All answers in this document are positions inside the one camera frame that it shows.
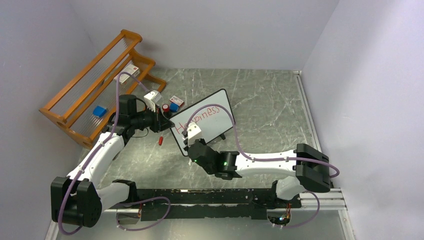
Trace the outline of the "black framed whiteboard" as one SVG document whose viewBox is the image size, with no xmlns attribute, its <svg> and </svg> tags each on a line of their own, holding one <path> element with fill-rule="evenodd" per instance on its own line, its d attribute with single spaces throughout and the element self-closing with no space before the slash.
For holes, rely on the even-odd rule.
<svg viewBox="0 0 424 240">
<path fill-rule="evenodd" d="M 191 121 L 195 122 L 200 127 L 206 143 L 210 143 L 212 140 L 233 128 L 230 117 L 227 115 L 227 113 L 232 115 L 233 111 L 228 93 L 224 88 L 215 91 L 178 112 L 170 118 L 170 121 L 174 123 L 171 132 L 184 157 L 188 156 L 187 151 L 184 150 L 184 127 L 189 117 L 198 109 L 201 110 L 196 113 Z"/>
</svg>

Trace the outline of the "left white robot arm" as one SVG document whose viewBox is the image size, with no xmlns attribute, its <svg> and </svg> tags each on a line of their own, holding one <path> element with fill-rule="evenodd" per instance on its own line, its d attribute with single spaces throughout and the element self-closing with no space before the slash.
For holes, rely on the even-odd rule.
<svg viewBox="0 0 424 240">
<path fill-rule="evenodd" d="M 118 205 L 132 208 L 138 203 L 136 183 L 131 180 L 114 180 L 109 186 L 97 189 L 113 159 L 136 130 L 159 133 L 174 126 L 157 105 L 138 111 L 138 101 L 140 98 L 135 95 L 120 95 L 118 109 L 88 155 L 66 177 L 58 176 L 52 181 L 50 202 L 54 222 L 91 228 L 105 210 Z"/>
</svg>

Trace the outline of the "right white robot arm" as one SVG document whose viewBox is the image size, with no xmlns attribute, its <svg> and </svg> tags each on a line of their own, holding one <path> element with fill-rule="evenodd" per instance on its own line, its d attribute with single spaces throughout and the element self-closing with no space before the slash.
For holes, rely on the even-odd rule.
<svg viewBox="0 0 424 240">
<path fill-rule="evenodd" d="M 232 180 L 253 175 L 275 175 L 278 180 L 270 202 L 282 207 L 305 191 L 327 193 L 331 189 L 329 158 L 306 143 L 277 153 L 216 151 L 202 139 L 185 148 L 188 157 L 209 175 Z"/>
</svg>

